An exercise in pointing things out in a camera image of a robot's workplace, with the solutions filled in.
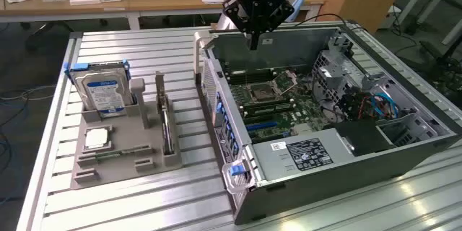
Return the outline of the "graphics card with metal bracket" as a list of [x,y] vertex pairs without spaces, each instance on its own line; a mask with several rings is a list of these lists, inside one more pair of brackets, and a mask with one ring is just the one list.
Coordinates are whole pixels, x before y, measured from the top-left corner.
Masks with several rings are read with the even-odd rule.
[[171,104],[166,93],[164,86],[164,74],[160,71],[155,72],[155,84],[156,84],[156,106],[158,114],[162,120],[163,127],[163,153],[164,155],[172,155],[175,153],[174,137],[171,130]]

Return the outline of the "wooden desk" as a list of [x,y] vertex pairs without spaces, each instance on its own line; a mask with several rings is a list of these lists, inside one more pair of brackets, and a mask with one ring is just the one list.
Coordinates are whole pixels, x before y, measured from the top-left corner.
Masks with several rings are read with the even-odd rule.
[[126,18],[130,29],[139,30],[142,17],[218,14],[222,9],[222,4],[207,4],[202,0],[120,0],[90,5],[71,5],[67,1],[43,0],[11,4],[0,0],[0,23]]

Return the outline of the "metal socket cover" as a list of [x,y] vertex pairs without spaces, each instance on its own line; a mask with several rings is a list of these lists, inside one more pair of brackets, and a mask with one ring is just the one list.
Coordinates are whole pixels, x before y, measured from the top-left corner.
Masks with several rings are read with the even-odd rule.
[[271,81],[277,94],[285,94],[297,84],[297,75],[293,71],[285,70]]

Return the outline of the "perforated metal drive cage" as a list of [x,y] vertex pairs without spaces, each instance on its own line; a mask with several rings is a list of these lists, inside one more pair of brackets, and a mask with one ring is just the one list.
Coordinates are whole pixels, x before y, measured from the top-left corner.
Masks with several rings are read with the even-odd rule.
[[366,70],[338,51],[321,51],[313,73],[315,100],[329,108],[338,104],[343,95],[366,92],[362,86]]

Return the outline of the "CPU socket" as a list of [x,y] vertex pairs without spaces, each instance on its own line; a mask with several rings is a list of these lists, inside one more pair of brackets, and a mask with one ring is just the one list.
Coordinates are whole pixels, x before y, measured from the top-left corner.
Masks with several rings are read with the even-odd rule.
[[281,100],[270,82],[259,82],[247,86],[251,103],[265,103]]

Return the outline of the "green motherboard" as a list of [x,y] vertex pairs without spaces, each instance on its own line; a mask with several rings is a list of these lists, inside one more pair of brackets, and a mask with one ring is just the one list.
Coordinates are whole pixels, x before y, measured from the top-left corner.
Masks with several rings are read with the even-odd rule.
[[[326,105],[319,104],[313,94],[313,81],[310,73],[305,69],[294,67],[270,68],[273,77],[275,78],[285,70],[290,70],[297,75],[298,84],[281,96],[281,100],[293,102],[294,110],[273,114],[274,121],[278,126],[266,128],[257,131],[247,131],[251,141],[254,143],[275,140],[283,137],[295,136],[302,132],[317,132],[323,130],[325,126],[330,124],[331,120],[338,120],[341,117],[338,114],[331,113],[331,110]],[[230,85],[230,91],[234,101],[238,106],[238,111],[243,117],[243,106],[254,104],[250,102],[250,93],[247,85]]]

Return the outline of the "short black expansion slot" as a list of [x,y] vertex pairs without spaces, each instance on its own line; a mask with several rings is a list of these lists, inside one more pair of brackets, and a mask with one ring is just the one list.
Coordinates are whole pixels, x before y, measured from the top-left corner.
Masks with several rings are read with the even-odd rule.
[[267,121],[273,121],[274,116],[273,115],[265,115],[265,116],[258,116],[258,117],[250,117],[243,119],[245,124],[257,124]]

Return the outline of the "blue expansion slot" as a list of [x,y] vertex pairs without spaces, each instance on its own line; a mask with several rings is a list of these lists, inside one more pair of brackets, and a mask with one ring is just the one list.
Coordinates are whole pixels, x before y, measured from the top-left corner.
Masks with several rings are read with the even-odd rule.
[[253,123],[253,124],[247,124],[246,125],[246,130],[247,131],[257,131],[257,130],[262,130],[266,128],[273,128],[277,127],[278,123],[277,121],[266,121],[266,122],[261,122],[261,123]]

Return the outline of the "black office chair base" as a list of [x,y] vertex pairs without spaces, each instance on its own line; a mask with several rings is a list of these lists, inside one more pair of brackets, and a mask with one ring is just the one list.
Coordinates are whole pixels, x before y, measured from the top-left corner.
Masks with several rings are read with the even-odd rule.
[[454,92],[462,92],[462,59],[453,58],[461,44],[462,35],[442,54],[430,42],[421,41],[421,50],[431,56],[425,64],[429,66],[425,73],[431,80],[442,82],[446,88]]

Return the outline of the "hard disk with blue rails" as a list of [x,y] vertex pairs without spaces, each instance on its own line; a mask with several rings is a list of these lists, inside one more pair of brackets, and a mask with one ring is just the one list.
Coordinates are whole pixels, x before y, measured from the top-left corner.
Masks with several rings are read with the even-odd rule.
[[106,63],[66,63],[64,73],[75,86],[84,110],[95,110],[102,118],[126,114],[134,104],[130,92],[130,63],[127,60]]

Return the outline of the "black plastic shroud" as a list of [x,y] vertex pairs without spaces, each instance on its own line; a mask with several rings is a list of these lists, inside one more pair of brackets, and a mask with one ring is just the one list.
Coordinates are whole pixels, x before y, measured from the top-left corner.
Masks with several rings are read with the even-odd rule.
[[351,152],[354,156],[378,153],[395,148],[379,131],[377,122],[371,119],[330,123],[325,128],[335,128],[341,137],[346,138],[353,147]]

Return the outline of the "grey parts rack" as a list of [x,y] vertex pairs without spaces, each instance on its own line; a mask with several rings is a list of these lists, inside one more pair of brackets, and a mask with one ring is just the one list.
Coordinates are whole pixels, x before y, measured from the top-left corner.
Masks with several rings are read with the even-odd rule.
[[[131,79],[130,91],[135,95],[136,103],[126,106],[126,114],[122,116],[100,118],[95,110],[82,113],[71,189],[95,187],[182,168],[172,100],[168,97],[175,153],[164,155],[163,127],[156,99],[144,101],[144,90],[144,80],[142,78]],[[108,142],[104,147],[87,150],[84,148],[86,133],[90,129],[96,128],[108,130]],[[135,153],[106,160],[98,160],[95,157],[96,153],[123,149],[135,149]]]

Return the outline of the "metal disk bay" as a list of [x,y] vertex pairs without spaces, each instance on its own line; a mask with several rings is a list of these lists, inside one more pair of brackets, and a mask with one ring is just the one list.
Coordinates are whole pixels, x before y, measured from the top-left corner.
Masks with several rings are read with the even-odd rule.
[[378,120],[377,128],[387,142],[395,147],[415,142],[431,142],[438,137],[447,137],[451,134],[449,129],[438,123],[426,121],[417,113],[410,113],[393,120]]

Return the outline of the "grey power supply unit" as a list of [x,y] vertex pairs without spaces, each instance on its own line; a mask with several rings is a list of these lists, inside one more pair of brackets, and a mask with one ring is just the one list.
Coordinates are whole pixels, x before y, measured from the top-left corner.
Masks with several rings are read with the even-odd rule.
[[358,161],[334,128],[254,144],[253,149],[262,178],[270,184],[301,181],[326,186]]

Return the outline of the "blue case latch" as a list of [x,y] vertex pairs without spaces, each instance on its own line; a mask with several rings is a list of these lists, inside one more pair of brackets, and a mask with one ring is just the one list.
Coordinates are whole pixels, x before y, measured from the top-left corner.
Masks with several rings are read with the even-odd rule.
[[231,176],[238,176],[246,174],[247,170],[242,164],[233,165],[229,169],[229,173]]

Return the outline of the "silver CPU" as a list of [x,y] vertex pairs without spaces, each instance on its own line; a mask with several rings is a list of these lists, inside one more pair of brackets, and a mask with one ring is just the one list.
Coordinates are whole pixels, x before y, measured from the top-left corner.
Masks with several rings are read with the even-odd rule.
[[87,150],[104,147],[108,142],[108,130],[106,128],[90,129],[86,133]]

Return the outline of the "green RAM stick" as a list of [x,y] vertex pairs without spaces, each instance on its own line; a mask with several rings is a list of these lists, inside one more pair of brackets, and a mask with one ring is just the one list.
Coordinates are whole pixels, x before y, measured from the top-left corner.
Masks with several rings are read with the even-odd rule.
[[112,150],[112,151],[104,151],[102,153],[96,153],[95,157],[98,160],[106,160],[110,158],[131,155],[134,153],[135,153],[135,149]]

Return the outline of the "open grey PC case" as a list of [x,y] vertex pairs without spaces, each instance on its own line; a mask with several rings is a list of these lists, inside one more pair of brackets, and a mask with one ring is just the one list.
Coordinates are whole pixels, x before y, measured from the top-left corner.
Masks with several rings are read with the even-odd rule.
[[[329,108],[338,120],[393,120],[417,113],[426,121],[450,130],[447,137],[415,142],[378,153],[357,156],[326,186],[301,181],[270,184],[259,163],[226,73],[294,67],[310,73],[321,51],[338,51],[359,63],[367,74],[365,93],[343,95]],[[439,95],[385,46],[363,31],[342,23],[314,22],[282,27],[263,34],[257,50],[250,50],[237,30],[203,30],[194,35],[194,73],[207,130],[227,196],[238,225],[277,215],[289,209],[329,199],[371,184],[405,175],[431,155],[462,140],[462,111]],[[246,174],[231,176],[229,169],[242,164]]]

